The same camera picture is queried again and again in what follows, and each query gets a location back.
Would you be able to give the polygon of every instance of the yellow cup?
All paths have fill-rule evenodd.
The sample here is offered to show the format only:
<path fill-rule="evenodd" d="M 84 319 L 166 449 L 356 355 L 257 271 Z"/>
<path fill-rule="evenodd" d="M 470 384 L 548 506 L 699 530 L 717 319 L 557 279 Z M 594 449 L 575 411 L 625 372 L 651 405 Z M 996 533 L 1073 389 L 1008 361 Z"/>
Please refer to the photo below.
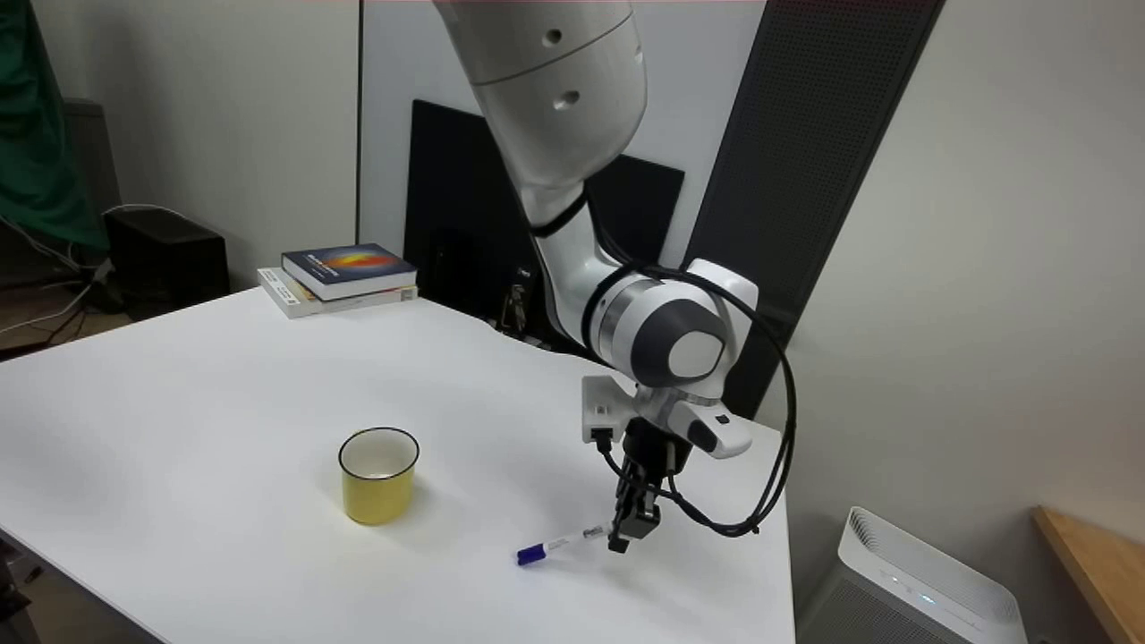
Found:
<path fill-rule="evenodd" d="M 342 464 L 342 508 L 360 526 L 383 526 L 408 508 L 418 440 L 396 426 L 372 426 L 337 450 Z"/>

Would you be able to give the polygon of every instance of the stack of books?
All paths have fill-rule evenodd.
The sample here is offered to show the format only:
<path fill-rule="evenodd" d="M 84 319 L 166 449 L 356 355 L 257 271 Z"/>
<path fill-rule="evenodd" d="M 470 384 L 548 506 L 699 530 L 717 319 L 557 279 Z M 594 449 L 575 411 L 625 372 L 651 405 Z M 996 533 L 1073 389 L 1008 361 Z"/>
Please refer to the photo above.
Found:
<path fill-rule="evenodd" d="M 376 245 L 290 252 L 257 279 L 286 319 L 418 299 L 418 271 Z"/>

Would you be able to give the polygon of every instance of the gray wall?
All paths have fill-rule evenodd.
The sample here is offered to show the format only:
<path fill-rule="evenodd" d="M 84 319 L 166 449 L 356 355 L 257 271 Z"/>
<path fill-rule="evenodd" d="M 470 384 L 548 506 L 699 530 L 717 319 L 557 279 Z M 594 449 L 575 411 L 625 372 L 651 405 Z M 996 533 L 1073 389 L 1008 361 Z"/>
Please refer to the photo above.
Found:
<path fill-rule="evenodd" d="M 37 0 L 64 96 L 108 109 L 125 202 L 230 245 L 238 279 L 354 238 L 354 0 Z"/>
<path fill-rule="evenodd" d="M 634 0 L 649 53 L 649 115 L 625 154 L 682 167 L 667 260 L 681 260 L 767 0 Z M 404 245 L 412 102 L 476 111 L 430 0 L 364 0 L 360 238 Z"/>
<path fill-rule="evenodd" d="M 947 0 L 789 347 L 801 600 L 866 506 L 1102 642 L 1026 508 L 1145 536 L 1140 61 L 1140 0 Z"/>

